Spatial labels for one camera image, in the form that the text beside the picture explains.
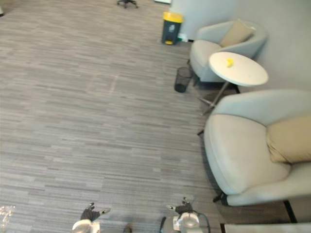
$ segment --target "plastic bag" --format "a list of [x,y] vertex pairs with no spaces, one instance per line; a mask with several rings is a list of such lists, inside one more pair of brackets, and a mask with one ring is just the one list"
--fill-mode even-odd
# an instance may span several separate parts
[[4,233],[6,225],[15,210],[15,206],[1,206],[0,207],[0,233]]

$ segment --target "yellow lid trash bin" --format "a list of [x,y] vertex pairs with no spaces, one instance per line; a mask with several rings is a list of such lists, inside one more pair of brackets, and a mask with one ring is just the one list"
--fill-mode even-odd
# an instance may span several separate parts
[[162,40],[163,44],[174,45],[178,41],[178,33],[183,22],[183,16],[178,13],[164,12],[163,13],[163,32]]

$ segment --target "round side table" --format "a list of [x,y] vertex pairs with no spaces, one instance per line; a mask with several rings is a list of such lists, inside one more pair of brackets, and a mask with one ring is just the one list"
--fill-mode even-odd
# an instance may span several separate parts
[[209,66],[215,74],[225,80],[225,83],[213,101],[199,97],[200,101],[209,105],[203,114],[216,106],[230,83],[240,86],[257,86],[266,83],[269,79],[261,65],[237,53],[216,52],[210,56]]

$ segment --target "black wire mesh trash can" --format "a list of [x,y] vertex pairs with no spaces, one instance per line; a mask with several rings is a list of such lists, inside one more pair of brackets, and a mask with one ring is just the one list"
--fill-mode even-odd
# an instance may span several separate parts
[[181,67],[177,69],[176,79],[175,79],[175,91],[184,93],[187,86],[192,78],[192,71],[188,67]]

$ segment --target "beige cushion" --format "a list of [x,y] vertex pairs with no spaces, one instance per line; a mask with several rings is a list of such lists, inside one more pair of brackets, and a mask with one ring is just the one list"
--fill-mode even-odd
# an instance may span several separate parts
[[240,19],[234,22],[220,43],[221,47],[235,45],[249,38],[255,29],[247,27]]
[[253,120],[211,115],[204,130],[204,141],[217,184],[228,195],[283,180],[290,172],[289,164],[270,160],[266,127]]
[[311,115],[268,126],[267,144],[274,162],[311,161]]

